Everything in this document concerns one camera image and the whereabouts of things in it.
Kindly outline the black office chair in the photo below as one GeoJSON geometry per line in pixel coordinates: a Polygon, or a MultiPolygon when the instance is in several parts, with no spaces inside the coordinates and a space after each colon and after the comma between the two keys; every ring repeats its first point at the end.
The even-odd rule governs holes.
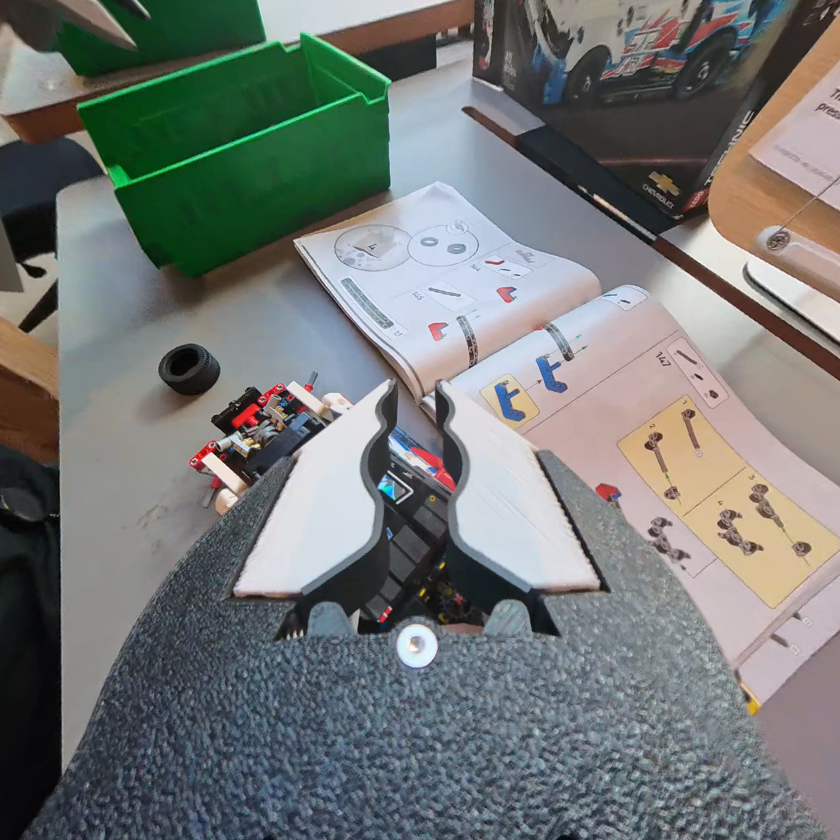
{"type": "Polygon", "coordinates": [[[91,153],[68,138],[2,146],[2,222],[14,261],[29,277],[39,279],[47,273],[32,259],[57,254],[58,194],[102,174],[91,153]]]}

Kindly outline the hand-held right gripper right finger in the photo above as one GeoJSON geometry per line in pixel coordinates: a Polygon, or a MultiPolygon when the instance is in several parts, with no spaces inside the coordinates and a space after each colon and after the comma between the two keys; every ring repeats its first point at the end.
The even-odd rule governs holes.
{"type": "Polygon", "coordinates": [[[477,607],[544,595],[598,592],[602,580],[542,453],[449,381],[436,383],[436,422],[449,500],[446,564],[456,591],[477,607]]]}

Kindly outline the printed instruction sheet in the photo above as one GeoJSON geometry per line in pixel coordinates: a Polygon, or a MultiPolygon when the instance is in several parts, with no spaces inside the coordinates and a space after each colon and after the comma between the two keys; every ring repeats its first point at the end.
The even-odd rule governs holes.
{"type": "Polygon", "coordinates": [[[839,208],[839,65],[751,149],[754,160],[839,208]]]}

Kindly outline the open instruction booklet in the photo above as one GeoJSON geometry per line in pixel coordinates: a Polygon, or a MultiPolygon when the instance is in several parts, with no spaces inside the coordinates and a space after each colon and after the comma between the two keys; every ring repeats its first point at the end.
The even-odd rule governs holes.
{"type": "Polygon", "coordinates": [[[439,182],[295,247],[418,402],[453,382],[623,512],[682,578],[751,713],[835,634],[813,598],[838,567],[838,487],[647,291],[603,291],[439,182]]]}

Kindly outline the wooden-edged table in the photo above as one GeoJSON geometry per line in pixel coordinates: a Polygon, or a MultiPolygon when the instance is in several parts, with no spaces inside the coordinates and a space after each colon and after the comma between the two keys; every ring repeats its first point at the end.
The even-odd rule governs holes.
{"type": "MultiPolygon", "coordinates": [[[[307,33],[354,56],[472,25],[475,15],[470,1],[260,1],[259,10],[269,41],[289,46],[307,33]]],[[[80,132],[78,103],[218,56],[211,52],[85,78],[60,54],[41,54],[4,28],[2,144],[42,144],[80,132]]]]}

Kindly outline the adjoining white desk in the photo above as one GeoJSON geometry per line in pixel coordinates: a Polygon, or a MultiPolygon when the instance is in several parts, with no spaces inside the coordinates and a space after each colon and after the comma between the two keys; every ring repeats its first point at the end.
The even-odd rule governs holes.
{"type": "Polygon", "coordinates": [[[654,249],[839,379],[838,304],[732,244],[708,215],[656,237],[654,249]]]}

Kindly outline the black toy car box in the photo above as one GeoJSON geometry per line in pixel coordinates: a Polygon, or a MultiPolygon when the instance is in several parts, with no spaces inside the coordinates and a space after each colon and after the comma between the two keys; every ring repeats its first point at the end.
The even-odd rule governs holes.
{"type": "Polygon", "coordinates": [[[475,78],[671,217],[833,21],[835,2],[477,1],[475,78]]]}

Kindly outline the black rubber tire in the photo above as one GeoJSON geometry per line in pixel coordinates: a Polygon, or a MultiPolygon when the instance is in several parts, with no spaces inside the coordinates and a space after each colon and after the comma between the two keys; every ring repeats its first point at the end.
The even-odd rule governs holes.
{"type": "Polygon", "coordinates": [[[200,344],[185,343],[169,350],[158,366],[161,381],[178,395],[200,396],[217,383],[221,367],[200,344]]]}

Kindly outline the wooden document stand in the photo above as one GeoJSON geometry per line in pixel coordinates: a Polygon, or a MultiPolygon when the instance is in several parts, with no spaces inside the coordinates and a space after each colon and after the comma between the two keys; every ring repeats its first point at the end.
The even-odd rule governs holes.
{"type": "Polygon", "coordinates": [[[710,220],[727,241],[839,302],[839,208],[753,159],[752,147],[839,65],[839,23],[830,25],[763,107],[711,186],[710,220]]]}

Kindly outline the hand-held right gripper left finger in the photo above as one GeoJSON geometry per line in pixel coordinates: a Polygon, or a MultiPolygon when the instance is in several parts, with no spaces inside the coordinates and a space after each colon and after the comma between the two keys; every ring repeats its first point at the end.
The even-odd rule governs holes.
{"type": "Polygon", "coordinates": [[[385,380],[298,450],[233,584],[238,599],[366,606],[389,569],[385,497],[398,386],[385,380]]]}

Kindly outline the toy brick race car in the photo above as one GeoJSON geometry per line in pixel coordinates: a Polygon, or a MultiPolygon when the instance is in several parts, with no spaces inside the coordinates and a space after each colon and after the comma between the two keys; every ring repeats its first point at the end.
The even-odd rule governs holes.
{"type": "MultiPolygon", "coordinates": [[[[312,393],[317,373],[305,385],[292,382],[266,392],[249,387],[212,417],[220,437],[190,460],[213,476],[203,505],[223,516],[278,460],[295,455],[352,403],[333,392],[312,393]]],[[[455,483],[443,460],[394,427],[388,468],[378,488],[385,501],[390,565],[383,587],[357,613],[363,633],[378,634],[398,620],[421,615],[447,625],[469,623],[470,602],[456,591],[445,561],[448,501],[455,483]]]]}

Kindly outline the green plastic bin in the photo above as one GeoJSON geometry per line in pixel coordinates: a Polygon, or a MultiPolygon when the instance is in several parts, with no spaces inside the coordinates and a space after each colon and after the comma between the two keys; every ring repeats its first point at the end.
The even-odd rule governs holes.
{"type": "Polygon", "coordinates": [[[389,189],[391,84],[302,34],[77,110],[142,251],[199,277],[389,189]]]}
{"type": "Polygon", "coordinates": [[[131,36],[135,49],[111,43],[75,24],[57,34],[59,53],[80,76],[169,60],[242,49],[266,39],[257,1],[140,1],[150,17],[129,11],[128,2],[102,5],[131,36]]]}

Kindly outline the grey desk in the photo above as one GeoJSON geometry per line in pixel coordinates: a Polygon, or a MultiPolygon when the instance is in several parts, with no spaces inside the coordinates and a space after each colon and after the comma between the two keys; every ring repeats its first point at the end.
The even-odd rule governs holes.
{"type": "Polygon", "coordinates": [[[155,269],[107,178],[59,198],[65,771],[36,838],[828,838],[838,639],[756,718],[675,576],[624,550],[611,594],[549,602],[559,636],[279,638],[283,604],[223,591],[272,491],[211,525],[184,458],[247,385],[392,372],[284,238],[204,279],[155,269]],[[221,374],[159,375],[196,343],[221,374]]]}

